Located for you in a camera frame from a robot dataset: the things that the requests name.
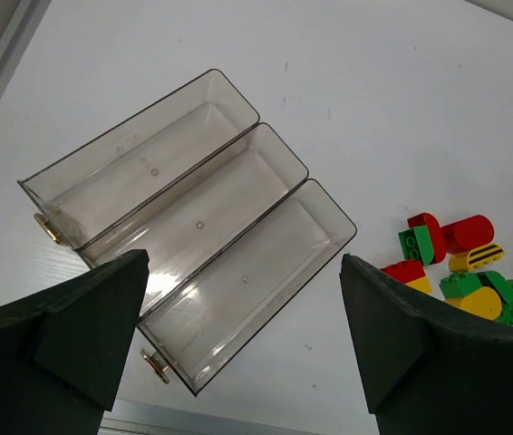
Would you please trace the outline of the green curved lego brick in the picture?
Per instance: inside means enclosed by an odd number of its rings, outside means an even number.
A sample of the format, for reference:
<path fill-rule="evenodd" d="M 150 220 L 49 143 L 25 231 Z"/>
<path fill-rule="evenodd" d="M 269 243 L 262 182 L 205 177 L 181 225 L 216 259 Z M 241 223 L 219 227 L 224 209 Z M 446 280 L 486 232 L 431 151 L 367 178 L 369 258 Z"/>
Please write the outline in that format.
<path fill-rule="evenodd" d="M 426 226 L 411 227 L 398 233 L 405 260 L 415 260 L 424 266 L 434 259 L 434 248 Z"/>

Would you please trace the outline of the green sloped lego brick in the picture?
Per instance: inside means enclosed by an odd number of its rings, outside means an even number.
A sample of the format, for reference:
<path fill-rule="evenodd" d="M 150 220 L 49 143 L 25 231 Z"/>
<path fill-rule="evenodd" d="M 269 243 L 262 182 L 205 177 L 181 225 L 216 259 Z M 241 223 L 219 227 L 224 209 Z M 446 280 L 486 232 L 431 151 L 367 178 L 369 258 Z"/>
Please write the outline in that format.
<path fill-rule="evenodd" d="M 513 325 L 513 279 L 491 270 L 477 273 L 477 276 L 483 285 L 494 289 L 500 297 L 502 308 L 496 322 Z"/>

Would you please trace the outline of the yellow black striped lego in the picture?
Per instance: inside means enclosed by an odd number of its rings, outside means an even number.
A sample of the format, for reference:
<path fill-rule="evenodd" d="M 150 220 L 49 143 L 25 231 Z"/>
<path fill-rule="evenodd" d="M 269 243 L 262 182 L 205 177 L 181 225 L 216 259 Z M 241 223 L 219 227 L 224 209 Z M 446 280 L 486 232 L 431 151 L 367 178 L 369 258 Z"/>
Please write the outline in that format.
<path fill-rule="evenodd" d="M 452 273 L 472 271 L 476 268 L 500 260 L 505 255 L 504 249 L 495 243 L 473 248 L 469 251 L 453 254 L 449 260 Z"/>

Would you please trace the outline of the red oval lego brick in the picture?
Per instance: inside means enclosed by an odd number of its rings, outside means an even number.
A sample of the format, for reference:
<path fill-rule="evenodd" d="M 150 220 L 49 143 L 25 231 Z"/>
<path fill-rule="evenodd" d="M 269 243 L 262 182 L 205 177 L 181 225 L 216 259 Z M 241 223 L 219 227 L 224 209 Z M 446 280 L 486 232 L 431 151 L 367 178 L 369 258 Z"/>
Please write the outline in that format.
<path fill-rule="evenodd" d="M 459 254 L 490 243 L 495 236 L 492 222 L 483 215 L 473 215 L 441 228 L 446 252 Z"/>

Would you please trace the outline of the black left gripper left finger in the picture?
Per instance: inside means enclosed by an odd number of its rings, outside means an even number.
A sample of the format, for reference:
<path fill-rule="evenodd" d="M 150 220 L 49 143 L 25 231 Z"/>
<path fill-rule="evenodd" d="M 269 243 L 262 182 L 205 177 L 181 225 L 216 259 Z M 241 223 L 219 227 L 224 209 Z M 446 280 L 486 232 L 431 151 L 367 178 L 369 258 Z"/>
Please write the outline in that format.
<path fill-rule="evenodd" d="M 0 434 L 98 432 L 148 277 L 148 253 L 135 249 L 0 306 Z"/>

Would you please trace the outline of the yellow oval lego brick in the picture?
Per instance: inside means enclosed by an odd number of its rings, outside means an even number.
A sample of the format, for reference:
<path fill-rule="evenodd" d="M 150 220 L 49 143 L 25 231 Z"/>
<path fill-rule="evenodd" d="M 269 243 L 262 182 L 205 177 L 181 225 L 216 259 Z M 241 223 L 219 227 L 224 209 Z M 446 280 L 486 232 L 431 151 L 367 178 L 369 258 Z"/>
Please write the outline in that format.
<path fill-rule="evenodd" d="M 482 286 L 463 297 L 446 298 L 445 302 L 460 310 L 490 321 L 502 313 L 502 301 L 498 293 L 489 286 Z"/>

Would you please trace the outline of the green square lego brick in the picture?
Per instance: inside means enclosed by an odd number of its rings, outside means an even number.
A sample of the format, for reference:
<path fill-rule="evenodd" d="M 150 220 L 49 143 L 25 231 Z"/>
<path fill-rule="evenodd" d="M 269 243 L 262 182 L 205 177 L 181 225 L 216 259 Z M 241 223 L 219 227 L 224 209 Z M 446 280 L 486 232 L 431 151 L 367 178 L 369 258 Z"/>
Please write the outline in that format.
<path fill-rule="evenodd" d="M 439 287 L 445 298 L 462 298 L 480 289 L 482 283 L 475 273 L 460 272 L 441 279 Z"/>

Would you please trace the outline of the red curved lego brick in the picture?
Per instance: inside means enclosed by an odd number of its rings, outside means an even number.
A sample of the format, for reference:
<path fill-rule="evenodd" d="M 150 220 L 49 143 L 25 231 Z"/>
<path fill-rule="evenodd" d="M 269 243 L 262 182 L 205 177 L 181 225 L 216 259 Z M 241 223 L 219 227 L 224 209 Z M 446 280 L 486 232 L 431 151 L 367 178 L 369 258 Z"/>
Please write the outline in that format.
<path fill-rule="evenodd" d="M 433 247 L 433 259 L 431 263 L 441 263 L 447 254 L 447 245 L 443 237 L 441 226 L 438 219 L 434 217 L 431 213 L 422 212 L 413 217 L 409 217 L 407 219 L 407 223 L 409 227 L 425 226 L 428 229 L 431 244 Z"/>

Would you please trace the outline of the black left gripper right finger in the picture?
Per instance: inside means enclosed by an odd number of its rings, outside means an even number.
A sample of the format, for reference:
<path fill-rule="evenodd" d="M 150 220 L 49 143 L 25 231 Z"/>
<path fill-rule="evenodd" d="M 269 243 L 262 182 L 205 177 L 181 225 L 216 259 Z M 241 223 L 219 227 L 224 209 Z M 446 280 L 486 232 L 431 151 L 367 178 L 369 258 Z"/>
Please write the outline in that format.
<path fill-rule="evenodd" d="M 513 434 L 513 326 L 416 291 L 358 256 L 340 283 L 382 434 Z"/>

